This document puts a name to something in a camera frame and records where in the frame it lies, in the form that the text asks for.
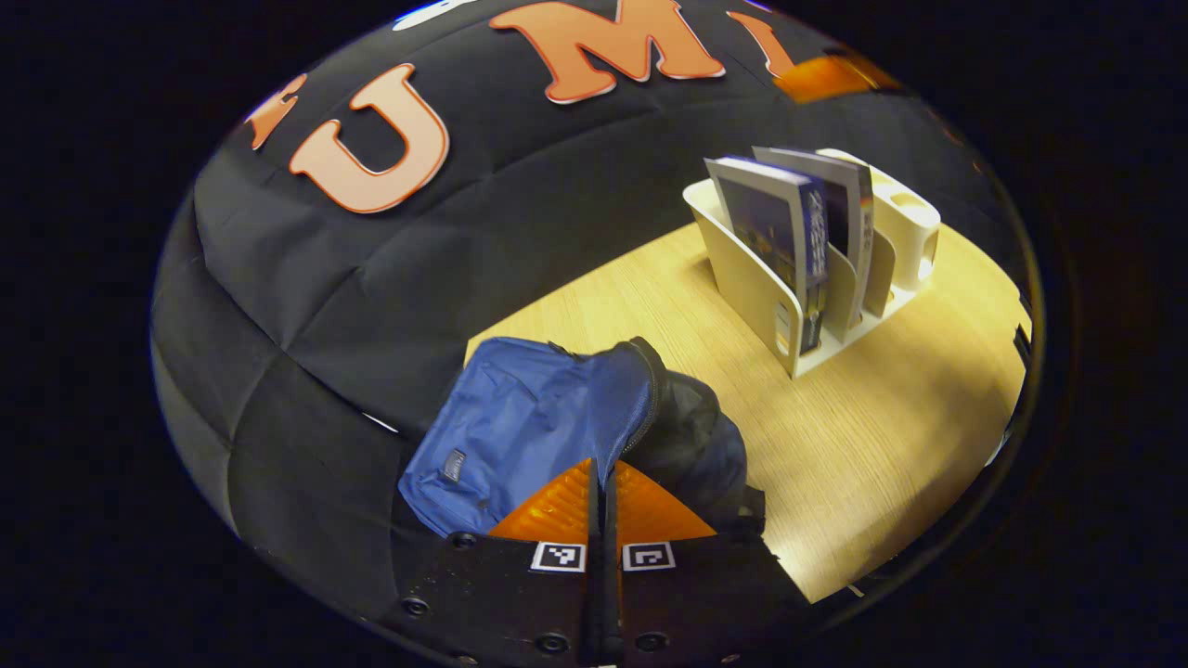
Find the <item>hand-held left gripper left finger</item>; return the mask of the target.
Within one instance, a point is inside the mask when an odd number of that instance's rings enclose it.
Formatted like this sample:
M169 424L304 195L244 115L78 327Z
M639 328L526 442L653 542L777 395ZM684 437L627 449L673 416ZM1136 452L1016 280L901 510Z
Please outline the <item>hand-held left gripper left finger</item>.
M397 580L386 634L441 667L589 667L604 650L604 537L589 461L492 532L450 532Z

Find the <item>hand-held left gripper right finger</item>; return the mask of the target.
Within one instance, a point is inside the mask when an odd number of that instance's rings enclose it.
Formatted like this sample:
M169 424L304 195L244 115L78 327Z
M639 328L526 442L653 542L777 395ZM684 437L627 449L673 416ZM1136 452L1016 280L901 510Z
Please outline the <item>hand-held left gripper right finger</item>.
M607 502L624 667L767 667L797 636L809 601L754 528L713 530L625 462Z

